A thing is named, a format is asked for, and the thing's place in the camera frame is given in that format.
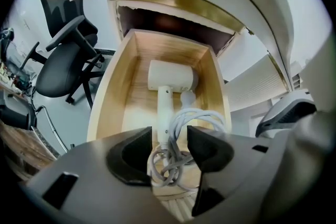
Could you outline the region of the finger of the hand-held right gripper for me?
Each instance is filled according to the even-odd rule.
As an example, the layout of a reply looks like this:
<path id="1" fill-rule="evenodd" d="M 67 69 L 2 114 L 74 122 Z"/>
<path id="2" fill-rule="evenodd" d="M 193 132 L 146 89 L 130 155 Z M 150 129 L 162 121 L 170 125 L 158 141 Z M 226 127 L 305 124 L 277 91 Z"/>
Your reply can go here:
<path id="1" fill-rule="evenodd" d="M 291 123 L 269 123 L 258 124 L 255 137 L 274 137 L 279 130 L 290 129 Z"/>
<path id="2" fill-rule="evenodd" d="M 309 91 L 292 91 L 271 107 L 262 119 L 261 127 L 290 127 L 316 111 Z"/>

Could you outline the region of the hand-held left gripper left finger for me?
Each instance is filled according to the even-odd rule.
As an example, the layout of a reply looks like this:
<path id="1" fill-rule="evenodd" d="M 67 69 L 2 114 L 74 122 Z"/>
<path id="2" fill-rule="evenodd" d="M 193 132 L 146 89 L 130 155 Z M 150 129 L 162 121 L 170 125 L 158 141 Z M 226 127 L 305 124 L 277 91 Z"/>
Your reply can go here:
<path id="1" fill-rule="evenodd" d="M 150 127 L 78 145 L 30 179 L 24 193 L 51 223 L 177 223 L 147 175 Z"/>

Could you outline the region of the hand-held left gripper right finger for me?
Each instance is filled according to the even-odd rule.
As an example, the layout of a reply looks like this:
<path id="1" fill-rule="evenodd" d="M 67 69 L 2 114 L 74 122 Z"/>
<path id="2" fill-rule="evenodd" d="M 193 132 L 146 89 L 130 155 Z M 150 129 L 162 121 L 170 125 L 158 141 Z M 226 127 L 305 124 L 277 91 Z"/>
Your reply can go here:
<path id="1" fill-rule="evenodd" d="M 275 137 L 187 127 L 201 170 L 194 223 L 322 223 L 334 216 L 335 112 L 318 111 Z"/>

